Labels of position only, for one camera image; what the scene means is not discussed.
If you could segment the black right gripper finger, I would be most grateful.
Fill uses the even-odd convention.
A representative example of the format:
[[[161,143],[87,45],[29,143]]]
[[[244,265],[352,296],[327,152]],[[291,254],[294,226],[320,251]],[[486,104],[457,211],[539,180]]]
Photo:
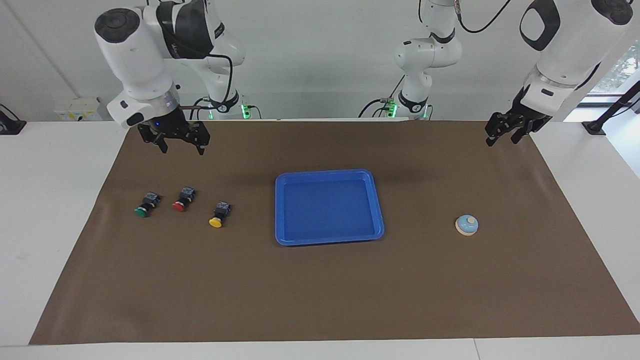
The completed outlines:
[[[203,156],[211,136],[203,121],[194,121],[187,123],[182,139],[188,144],[194,145],[199,155]]]
[[[137,130],[142,137],[142,141],[147,144],[153,144],[157,146],[163,154],[166,154],[169,150],[169,146],[165,141],[165,134],[162,132],[153,132],[150,125],[138,125]]]

